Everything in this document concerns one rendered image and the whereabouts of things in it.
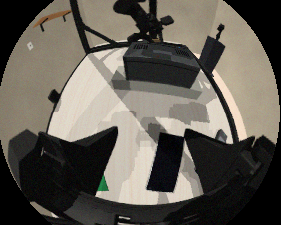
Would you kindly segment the flat green square pad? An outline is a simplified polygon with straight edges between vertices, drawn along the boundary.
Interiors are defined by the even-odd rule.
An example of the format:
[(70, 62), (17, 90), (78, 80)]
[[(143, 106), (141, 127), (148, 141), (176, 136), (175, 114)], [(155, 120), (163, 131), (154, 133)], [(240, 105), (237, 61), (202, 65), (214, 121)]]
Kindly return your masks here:
[(108, 191), (108, 187), (107, 187), (104, 176), (102, 177), (101, 183), (100, 183), (97, 191)]

